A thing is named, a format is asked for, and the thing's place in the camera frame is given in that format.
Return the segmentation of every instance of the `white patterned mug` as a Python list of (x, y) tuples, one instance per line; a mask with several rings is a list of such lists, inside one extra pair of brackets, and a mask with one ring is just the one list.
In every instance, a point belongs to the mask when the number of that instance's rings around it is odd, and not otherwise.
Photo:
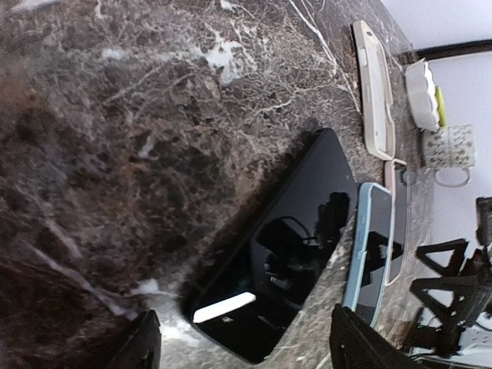
[[(425, 166), (434, 169), (434, 179), (442, 187), (459, 188), (471, 179), (470, 169), (477, 162), (477, 148), (471, 125), (452, 125), (437, 132), (425, 131), (422, 136)], [(439, 171), (444, 168), (460, 168), (467, 178), (461, 183), (443, 183)]]

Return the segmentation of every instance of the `mug handle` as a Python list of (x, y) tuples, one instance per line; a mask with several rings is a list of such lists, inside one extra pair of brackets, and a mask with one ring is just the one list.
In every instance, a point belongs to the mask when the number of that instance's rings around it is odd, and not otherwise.
[(464, 181), (460, 182), (460, 183), (457, 183), (457, 184), (447, 184), (447, 183), (444, 183), (444, 182), (441, 182), (440, 179), (439, 179), (439, 172), (443, 170), (443, 168), (439, 168), (439, 169), (436, 169), (434, 171), (434, 180), (436, 181), (436, 183), (438, 185), (440, 185), (441, 187), (445, 187), (445, 188), (461, 188), (461, 187), (464, 187), (466, 185), (468, 185), (468, 183), (470, 183), (470, 180), (471, 180), (471, 173), (470, 173), (470, 169), (469, 168), (460, 168), (462, 171), (464, 171), (467, 175), (467, 179), (465, 179)]

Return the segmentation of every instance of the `yellow object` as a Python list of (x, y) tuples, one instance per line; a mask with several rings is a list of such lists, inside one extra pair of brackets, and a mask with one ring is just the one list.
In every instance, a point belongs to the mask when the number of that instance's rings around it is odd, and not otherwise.
[(439, 113), (439, 127), (446, 127), (446, 107), (444, 106), (443, 90), (436, 86), (437, 113)]

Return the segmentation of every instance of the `black smartphone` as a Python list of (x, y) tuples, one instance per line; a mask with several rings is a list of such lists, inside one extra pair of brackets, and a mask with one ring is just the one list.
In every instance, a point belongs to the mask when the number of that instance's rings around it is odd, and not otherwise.
[(294, 320), (339, 242), (357, 186), (331, 129), (312, 145), (190, 310), (192, 325), (261, 363)]
[(407, 163), (394, 159), (387, 161), (384, 168), (386, 188), (393, 194), (394, 206), (394, 236), (391, 249), (390, 270), (387, 274), (387, 284), (393, 283), (401, 273), (404, 262), (404, 250), (407, 240), (408, 202), (410, 186), (408, 185)]

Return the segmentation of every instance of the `marble countertop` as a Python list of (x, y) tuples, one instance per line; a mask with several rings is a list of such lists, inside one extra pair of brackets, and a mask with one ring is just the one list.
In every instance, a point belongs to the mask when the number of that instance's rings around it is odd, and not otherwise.
[[(248, 367), (180, 306), (306, 132), (333, 128), (356, 181), (381, 182), (362, 138), (359, 19), (387, 53), (397, 156), (421, 166), (403, 78), (414, 54), (378, 1), (16, 3), (0, 4), (0, 364), (96, 367), (92, 355), (153, 308), (161, 367)], [(431, 179), (411, 196), (407, 262), (377, 323), (394, 344), (417, 306), (407, 289)], [(331, 367), (353, 226), (259, 367)]]

